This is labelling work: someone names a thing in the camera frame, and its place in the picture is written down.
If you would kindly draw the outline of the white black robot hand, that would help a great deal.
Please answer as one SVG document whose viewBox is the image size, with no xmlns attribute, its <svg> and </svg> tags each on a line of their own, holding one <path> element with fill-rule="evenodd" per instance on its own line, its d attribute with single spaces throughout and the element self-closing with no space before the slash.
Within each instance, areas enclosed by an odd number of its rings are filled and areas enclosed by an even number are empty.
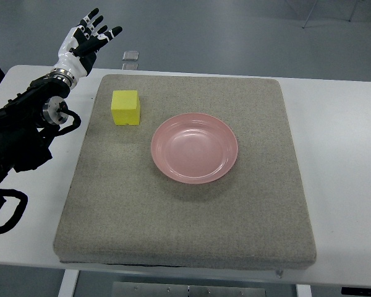
<svg viewBox="0 0 371 297">
<path fill-rule="evenodd" d="M 91 72 L 99 50 L 122 32 L 122 27 L 109 29 L 101 25 L 103 16 L 95 8 L 72 27 L 58 51 L 55 69 L 71 73 L 73 79 L 86 77 Z"/>
</svg>

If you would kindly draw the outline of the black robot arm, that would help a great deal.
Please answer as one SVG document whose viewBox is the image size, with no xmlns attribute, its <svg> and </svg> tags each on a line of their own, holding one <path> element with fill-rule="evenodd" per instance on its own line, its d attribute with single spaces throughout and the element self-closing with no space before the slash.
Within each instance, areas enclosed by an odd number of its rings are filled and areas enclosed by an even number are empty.
<svg viewBox="0 0 371 297">
<path fill-rule="evenodd" d="M 61 68 L 31 82 L 24 93 L 0 109 L 0 183 L 10 170 L 35 170 L 52 158 L 53 139 L 77 129 L 80 116 L 71 111 L 65 98 L 77 78 Z M 18 199 L 13 215 L 0 226 L 0 235 L 18 224 L 28 197 L 15 189 L 0 189 L 0 210 L 7 198 Z"/>
</svg>

